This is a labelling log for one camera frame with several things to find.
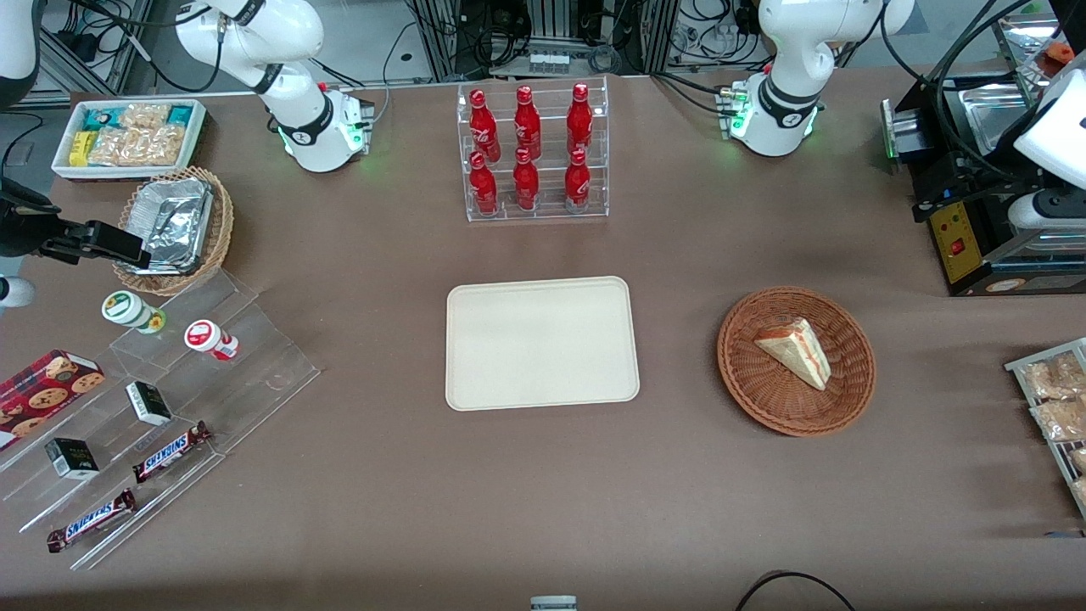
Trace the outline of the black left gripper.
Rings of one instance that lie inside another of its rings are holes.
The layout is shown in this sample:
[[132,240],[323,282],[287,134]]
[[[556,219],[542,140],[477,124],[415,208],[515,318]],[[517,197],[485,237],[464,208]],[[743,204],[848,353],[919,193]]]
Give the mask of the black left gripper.
[[1019,178],[961,151],[912,152],[912,220],[924,222],[958,202],[1011,193]]

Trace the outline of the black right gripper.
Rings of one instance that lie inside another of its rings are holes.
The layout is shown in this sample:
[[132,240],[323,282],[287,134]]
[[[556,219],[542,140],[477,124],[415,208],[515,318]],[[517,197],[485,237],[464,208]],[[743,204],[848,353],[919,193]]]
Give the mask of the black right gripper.
[[39,256],[54,260],[104,258],[132,267],[150,266],[151,255],[140,237],[103,221],[87,221],[81,251],[70,239],[77,225],[63,220],[61,209],[27,186],[3,179],[1,205],[1,255],[3,258]]

